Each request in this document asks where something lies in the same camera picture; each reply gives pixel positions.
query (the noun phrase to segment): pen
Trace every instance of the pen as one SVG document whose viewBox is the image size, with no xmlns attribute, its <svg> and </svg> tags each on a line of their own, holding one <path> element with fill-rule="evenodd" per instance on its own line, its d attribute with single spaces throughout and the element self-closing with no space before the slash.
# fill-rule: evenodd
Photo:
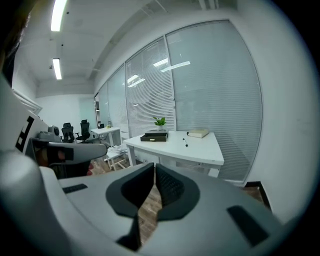
<svg viewBox="0 0 320 256">
<path fill-rule="evenodd" d="M 182 140 L 184 141 L 185 146 L 188 147 L 187 141 L 184 138 Z"/>
</svg>

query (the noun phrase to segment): wooden floor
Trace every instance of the wooden floor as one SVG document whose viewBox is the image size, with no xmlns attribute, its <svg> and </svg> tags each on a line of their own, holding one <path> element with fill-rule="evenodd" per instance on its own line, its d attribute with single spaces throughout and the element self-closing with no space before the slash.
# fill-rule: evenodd
<svg viewBox="0 0 320 256">
<path fill-rule="evenodd" d="M 117 158 L 115 162 L 122 159 L 123 157 L 119 157 L 119 159 Z M 100 174 L 113 172 L 113 170 L 110 170 L 108 163 L 104 161 L 103 157 L 92 160 L 91 163 L 93 164 L 93 169 L 91 170 L 93 175 L 100 175 Z M 130 166 L 129 161 L 122 164 L 125 167 Z M 142 245 L 148 240 L 148 238 L 156 229 L 157 212 L 162 209 L 161 196 L 156 187 L 155 181 L 156 181 L 156 175 L 154 175 L 153 187 L 148 197 L 146 198 L 143 205 L 140 207 L 138 211 L 140 240 Z M 253 197 L 254 199 L 256 199 L 257 201 L 263 204 L 262 196 L 257 187 L 244 187 L 242 188 L 242 190 L 244 190 L 249 196 Z"/>
</svg>

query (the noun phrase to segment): potted plant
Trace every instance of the potted plant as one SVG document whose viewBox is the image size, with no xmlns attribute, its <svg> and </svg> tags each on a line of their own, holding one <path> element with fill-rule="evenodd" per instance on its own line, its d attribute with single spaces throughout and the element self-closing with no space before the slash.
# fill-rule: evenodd
<svg viewBox="0 0 320 256">
<path fill-rule="evenodd" d="M 157 129 L 164 130 L 164 125 L 166 124 L 166 118 L 165 117 L 156 118 L 155 116 L 153 116 L 153 118 L 155 119 L 154 124 L 157 126 Z"/>
</svg>

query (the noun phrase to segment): desk leg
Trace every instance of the desk leg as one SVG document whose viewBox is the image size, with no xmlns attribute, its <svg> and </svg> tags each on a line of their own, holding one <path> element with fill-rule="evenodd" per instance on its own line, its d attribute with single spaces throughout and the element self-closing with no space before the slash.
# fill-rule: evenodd
<svg viewBox="0 0 320 256">
<path fill-rule="evenodd" d="M 101 135 L 96 133 L 95 136 L 98 138 L 99 142 L 101 143 Z"/>
<path fill-rule="evenodd" d="M 210 171 L 208 173 L 209 176 L 218 178 L 219 170 L 216 168 L 210 168 Z"/>
<path fill-rule="evenodd" d="M 126 145 L 126 148 L 128 149 L 128 157 L 130 166 L 136 166 L 136 156 L 135 156 L 135 148 L 133 146 Z"/>
<path fill-rule="evenodd" d="M 112 132 L 109 132 L 109 134 L 110 134 L 110 145 L 111 145 L 111 147 L 113 147 L 114 146 L 114 138 L 112 138 Z"/>
</svg>

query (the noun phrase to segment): black box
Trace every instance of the black box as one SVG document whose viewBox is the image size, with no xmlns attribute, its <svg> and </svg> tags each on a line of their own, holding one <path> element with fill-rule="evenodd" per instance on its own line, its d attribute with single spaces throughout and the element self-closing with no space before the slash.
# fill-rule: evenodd
<svg viewBox="0 0 320 256">
<path fill-rule="evenodd" d="M 146 132 L 140 140 L 142 142 L 166 142 L 168 139 L 167 130 L 151 130 Z"/>
</svg>

